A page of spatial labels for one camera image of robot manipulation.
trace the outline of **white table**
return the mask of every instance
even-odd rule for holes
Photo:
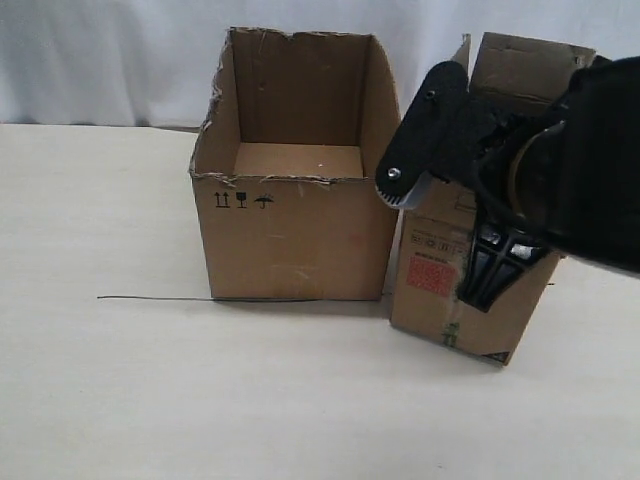
[[[202,297],[195,136],[0,126],[0,478],[633,479],[640,282],[567,260],[497,369],[377,304]]]

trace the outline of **fragile symbol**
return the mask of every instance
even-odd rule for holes
[[[222,195],[216,192],[215,196],[216,196],[216,208],[231,208],[229,206],[229,194],[227,192],[224,192]]]
[[[236,200],[240,202],[238,208],[247,208],[247,192],[236,192]]]
[[[264,210],[265,208],[267,208],[267,203],[273,203],[273,197],[266,193],[256,198],[254,202],[262,203],[262,205],[260,205],[260,209]]]

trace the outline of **cardboard box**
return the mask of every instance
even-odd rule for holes
[[[231,29],[190,166],[212,296],[378,299],[397,212],[373,176],[399,124],[375,37]]]
[[[455,59],[469,61],[469,38]],[[488,33],[470,89],[516,112],[537,114],[567,87],[593,50]],[[487,313],[458,300],[467,268],[476,204],[473,192],[435,182],[423,204],[404,216],[391,324],[507,365],[560,256],[545,257],[520,277]]]

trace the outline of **umbrella symbol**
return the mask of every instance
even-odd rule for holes
[[[267,208],[267,203],[273,203],[274,200],[271,195],[269,195],[268,193],[265,193],[264,195],[261,195],[258,198],[256,198],[254,202],[262,203],[262,205],[260,206],[260,209],[264,210],[265,208]]]

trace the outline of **white backdrop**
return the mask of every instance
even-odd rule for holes
[[[404,109],[463,33],[617,58],[640,54],[639,21],[637,0],[0,0],[0,121],[196,126],[232,25],[375,33]]]

